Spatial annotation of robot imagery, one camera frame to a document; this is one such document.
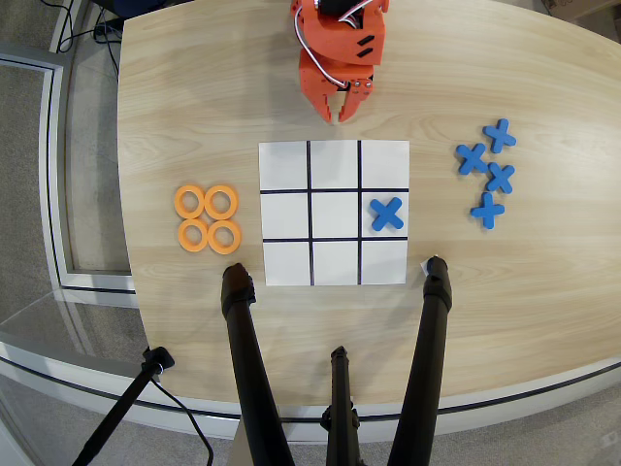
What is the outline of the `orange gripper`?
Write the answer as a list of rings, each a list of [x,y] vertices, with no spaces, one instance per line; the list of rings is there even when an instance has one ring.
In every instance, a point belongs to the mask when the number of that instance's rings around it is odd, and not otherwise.
[[[339,112],[339,122],[352,118],[360,105],[374,90],[373,65],[357,65],[341,62],[320,55],[311,56],[301,50],[300,79],[303,93],[326,121],[332,122],[333,115],[329,99],[339,92],[345,95]]]

